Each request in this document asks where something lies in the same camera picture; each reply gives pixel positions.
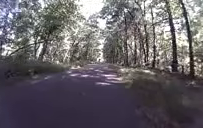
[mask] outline tree trunk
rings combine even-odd
[[[145,1],[144,1],[144,30],[145,30],[145,64],[148,63],[149,60],[149,34],[147,31],[147,21],[146,21],[146,6],[145,6]]]
[[[125,24],[125,39],[124,39],[124,65],[125,66],[129,66],[129,62],[128,62],[128,46],[127,46],[127,40],[128,40],[128,35],[127,35],[127,17],[126,17],[126,13],[124,12],[124,24]]]
[[[176,32],[175,32],[175,26],[173,23],[173,16],[172,16],[172,11],[170,7],[170,3],[168,0],[164,0],[165,5],[166,5],[166,10],[168,13],[168,19],[169,19],[169,26],[170,26],[170,32],[172,36],[172,56],[173,56],[173,61],[172,61],[172,72],[178,72],[178,59],[177,59],[177,44],[176,44]]]
[[[179,2],[181,4],[181,8],[183,11],[183,17],[185,19],[186,28],[187,28],[187,38],[188,38],[188,42],[189,42],[189,57],[190,57],[190,76],[192,78],[194,78],[195,69],[194,69],[194,55],[193,55],[193,39],[192,39],[191,30],[190,30],[190,23],[189,23],[187,10],[186,10],[185,4],[183,3],[183,0],[179,0]]]
[[[47,52],[47,46],[48,46],[48,41],[45,41],[44,44],[43,44],[43,48],[42,48],[42,50],[40,52],[38,60],[40,60],[40,61],[44,60],[44,55]]]
[[[153,8],[151,7],[151,16],[152,16],[152,31],[153,31],[153,60],[152,68],[156,67],[156,34],[155,34],[155,24],[154,24],[154,14]]]
[[[137,26],[134,27],[134,65],[137,65],[137,52],[138,46],[137,46]]]

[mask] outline tree-lined road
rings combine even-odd
[[[0,128],[137,128],[136,105],[108,65],[0,90]]]

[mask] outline sky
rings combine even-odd
[[[90,15],[99,12],[103,7],[103,0],[80,0],[81,12],[88,18]]]

